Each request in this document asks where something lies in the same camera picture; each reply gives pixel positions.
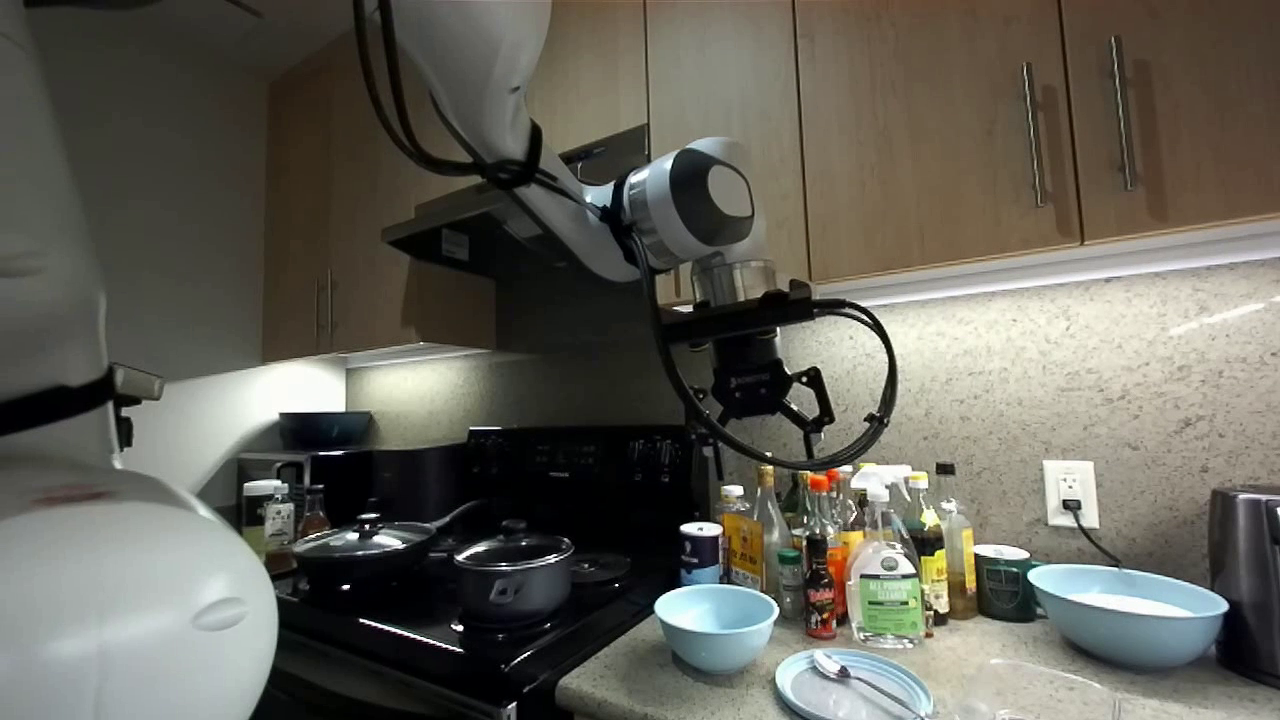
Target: light blue bowl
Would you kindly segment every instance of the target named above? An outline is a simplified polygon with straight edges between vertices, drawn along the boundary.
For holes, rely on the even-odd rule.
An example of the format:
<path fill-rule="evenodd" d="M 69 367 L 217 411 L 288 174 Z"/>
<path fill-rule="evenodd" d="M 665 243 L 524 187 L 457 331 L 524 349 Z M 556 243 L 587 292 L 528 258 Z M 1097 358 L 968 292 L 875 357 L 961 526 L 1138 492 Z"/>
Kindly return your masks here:
<path fill-rule="evenodd" d="M 745 673 L 770 642 L 777 600 L 736 582 L 688 582 L 652 604 L 669 646 L 708 675 Z"/>
<path fill-rule="evenodd" d="M 1119 666 L 1171 673 L 1207 652 L 1230 600 L 1155 570 L 1041 563 L 1027 570 L 1050 623 Z"/>

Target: wooden cabinet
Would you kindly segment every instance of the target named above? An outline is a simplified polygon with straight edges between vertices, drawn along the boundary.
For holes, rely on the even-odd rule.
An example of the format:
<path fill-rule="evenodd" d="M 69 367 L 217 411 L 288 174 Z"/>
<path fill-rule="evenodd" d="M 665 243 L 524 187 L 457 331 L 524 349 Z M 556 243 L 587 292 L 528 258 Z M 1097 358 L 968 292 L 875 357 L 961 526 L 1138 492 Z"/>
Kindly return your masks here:
<path fill-rule="evenodd" d="M 792 0 L 649 0 L 649 126 L 655 156 L 740 139 L 770 258 L 807 281 Z"/>
<path fill-rule="evenodd" d="M 817 281 L 1280 210 L 1274 0 L 795 0 L 795 34 Z"/>
<path fill-rule="evenodd" d="M 1066 0 L 1066 34 L 1083 241 L 1280 210 L 1276 0 Z"/>
<path fill-rule="evenodd" d="M 814 281 L 1077 243 L 1056 0 L 795 0 Z"/>
<path fill-rule="evenodd" d="M 559 153 L 649 122 L 643 0 L 556 0 L 528 112 Z"/>
<path fill-rule="evenodd" d="M 381 136 L 354 34 L 272 82 L 264 357 L 494 345 L 494 284 L 413 263 L 381 233 L 415 174 Z"/>

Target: electrical outlet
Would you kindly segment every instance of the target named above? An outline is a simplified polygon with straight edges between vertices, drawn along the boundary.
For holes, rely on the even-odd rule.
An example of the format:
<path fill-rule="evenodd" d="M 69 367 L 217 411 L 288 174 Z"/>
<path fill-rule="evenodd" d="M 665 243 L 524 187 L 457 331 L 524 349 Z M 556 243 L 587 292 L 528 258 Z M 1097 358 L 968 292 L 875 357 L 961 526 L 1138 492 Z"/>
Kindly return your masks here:
<path fill-rule="evenodd" d="M 1077 526 L 1066 501 L 1080 501 L 1080 522 L 1100 526 L 1092 460 L 1046 460 L 1046 517 L 1050 526 Z"/>

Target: spoon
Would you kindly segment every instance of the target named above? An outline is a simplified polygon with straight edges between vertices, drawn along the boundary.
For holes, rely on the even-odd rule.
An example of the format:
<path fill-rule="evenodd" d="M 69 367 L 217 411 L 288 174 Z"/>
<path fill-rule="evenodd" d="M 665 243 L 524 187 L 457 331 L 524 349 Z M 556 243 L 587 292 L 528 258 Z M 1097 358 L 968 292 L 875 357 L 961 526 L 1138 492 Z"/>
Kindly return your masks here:
<path fill-rule="evenodd" d="M 851 673 L 851 666 L 839 665 L 838 655 L 814 652 L 807 658 L 814 658 L 814 666 L 817 666 L 825 680 L 832 680 L 832 684 L 870 687 L 870 693 L 859 693 L 859 694 L 872 700 L 880 712 L 890 712 L 890 716 L 912 716 L 912 720 L 922 716 L 915 703 L 910 703 L 900 693 L 875 684 L 875 680 L 864 675 L 864 673 Z"/>

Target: stove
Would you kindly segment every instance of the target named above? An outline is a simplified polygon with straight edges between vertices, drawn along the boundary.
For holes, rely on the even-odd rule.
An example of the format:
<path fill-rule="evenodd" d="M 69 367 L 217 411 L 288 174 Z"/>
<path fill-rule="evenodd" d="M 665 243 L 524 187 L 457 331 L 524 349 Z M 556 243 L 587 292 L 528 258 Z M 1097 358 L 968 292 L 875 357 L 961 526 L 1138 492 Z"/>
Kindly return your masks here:
<path fill-rule="evenodd" d="M 708 508 L 685 427 L 483 427 L 469 446 L 469 489 L 577 538 L 572 594 L 533 623 L 477 623 L 457 604 L 453 563 L 365 594 L 282 579 L 260 720 L 559 716 L 556 680 L 677 582 L 677 526 Z"/>

